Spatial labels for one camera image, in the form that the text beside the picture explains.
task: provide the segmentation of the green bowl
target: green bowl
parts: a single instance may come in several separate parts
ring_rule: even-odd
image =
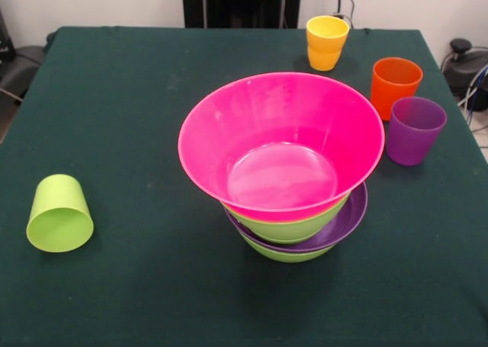
[[[334,216],[342,209],[348,200],[349,194],[335,206],[325,212],[305,220],[294,221],[290,223],[266,223],[263,221],[253,220],[244,217],[237,212],[224,207],[245,227],[250,229],[254,234],[272,243],[292,244],[307,240],[317,234]]]
[[[334,245],[329,246],[327,248],[316,250],[314,252],[308,253],[285,253],[285,252],[278,252],[276,250],[265,248],[264,246],[255,243],[252,239],[248,238],[246,234],[241,233],[239,234],[244,238],[244,240],[258,253],[261,253],[264,257],[273,259],[274,261],[284,262],[284,263],[299,263],[299,262],[306,262],[311,259],[320,257],[325,252],[328,252]]]

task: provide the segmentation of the green cup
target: green cup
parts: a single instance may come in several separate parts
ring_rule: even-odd
[[[93,220],[76,179],[50,175],[36,189],[27,238],[45,252],[68,252],[85,244],[93,234]]]

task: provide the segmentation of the plastic cup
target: plastic cup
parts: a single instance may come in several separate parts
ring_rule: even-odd
[[[349,24],[330,15],[314,17],[307,22],[308,59],[319,71],[332,70],[348,37]]]
[[[387,57],[374,64],[371,103],[382,120],[390,120],[395,101],[415,94],[422,77],[422,69],[407,59]]]
[[[448,118],[444,109],[425,98],[402,98],[393,105],[387,154],[401,165],[417,165],[425,158]]]
[[[45,252],[68,252],[93,234],[93,220],[76,179],[64,174],[50,175],[36,189],[27,238]]]

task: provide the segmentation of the orange cup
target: orange cup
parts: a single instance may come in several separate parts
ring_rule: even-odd
[[[374,64],[371,103],[382,120],[390,120],[395,101],[415,94],[422,77],[420,66],[407,59],[387,57]]]

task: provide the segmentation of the green cup opening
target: green cup opening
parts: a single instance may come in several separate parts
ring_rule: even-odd
[[[45,252],[68,252],[85,244],[93,234],[93,221],[80,210],[53,208],[30,220],[27,238]]]

